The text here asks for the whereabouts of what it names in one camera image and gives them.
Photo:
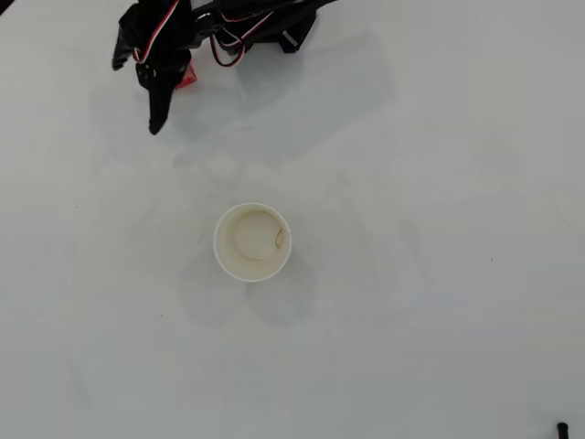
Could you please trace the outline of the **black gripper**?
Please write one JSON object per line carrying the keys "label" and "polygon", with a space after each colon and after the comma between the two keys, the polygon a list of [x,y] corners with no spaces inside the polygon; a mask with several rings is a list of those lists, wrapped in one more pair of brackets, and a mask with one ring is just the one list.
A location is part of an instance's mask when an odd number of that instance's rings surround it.
{"label": "black gripper", "polygon": [[148,129],[152,135],[157,135],[167,121],[173,94],[185,76],[190,56],[177,55],[160,66],[146,60],[164,29],[176,18],[179,26],[185,27],[191,13],[190,1],[137,1],[119,20],[112,69],[120,70],[131,56],[136,63],[143,63],[135,68],[139,84],[148,91]]}

